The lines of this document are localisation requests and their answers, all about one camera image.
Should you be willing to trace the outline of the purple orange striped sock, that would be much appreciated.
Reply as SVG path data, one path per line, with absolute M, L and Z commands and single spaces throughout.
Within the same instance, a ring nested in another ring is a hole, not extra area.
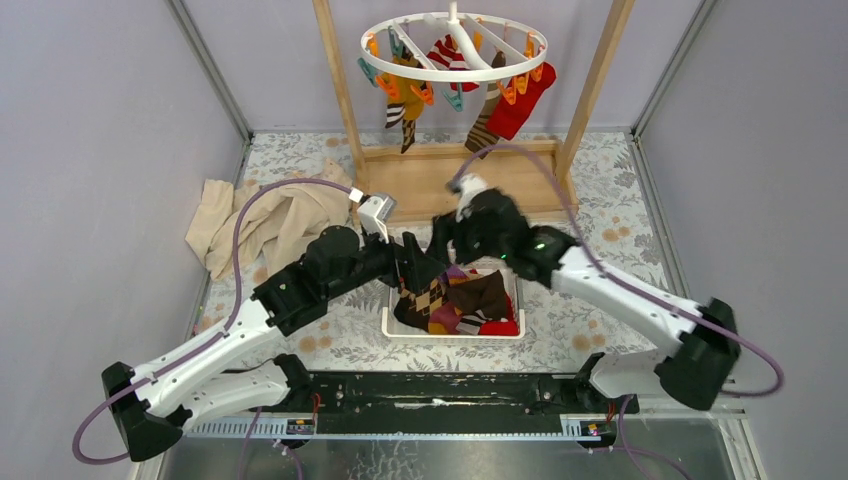
M 463 312 L 448 296 L 451 287 L 469 280 L 469 275 L 458 266 L 451 266 L 442 276 L 442 305 L 430 314 L 427 324 L 427 332 L 430 335 L 470 335 L 469 326 L 463 322 Z

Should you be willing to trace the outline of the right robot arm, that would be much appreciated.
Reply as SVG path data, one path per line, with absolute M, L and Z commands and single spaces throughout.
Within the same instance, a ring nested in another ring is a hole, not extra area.
M 575 382 L 573 396 L 589 412 L 612 398 L 658 390 L 708 411 L 741 354 L 730 305 L 672 295 L 592 258 L 564 230 L 530 225 L 497 188 L 465 195 L 459 209 L 434 217 L 427 253 L 459 264 L 499 259 L 519 278 L 586 301 L 648 339 L 651 351 L 602 354 L 587 362 L 587 376 Z

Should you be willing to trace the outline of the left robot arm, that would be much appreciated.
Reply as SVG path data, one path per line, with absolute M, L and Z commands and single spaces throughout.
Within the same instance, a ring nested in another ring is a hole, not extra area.
M 285 354 L 257 375 L 228 374 L 227 363 L 322 318 L 331 300 L 371 281 L 423 291 L 447 269 L 452 239 L 451 228 L 439 225 L 427 248 L 410 232 L 396 242 L 328 227 L 298 260 L 256 287 L 222 326 L 146 363 L 107 367 L 101 374 L 106 408 L 126 458 L 156 457 L 186 429 L 230 412 L 274 404 L 288 411 L 304 407 L 309 374 L 296 356 Z

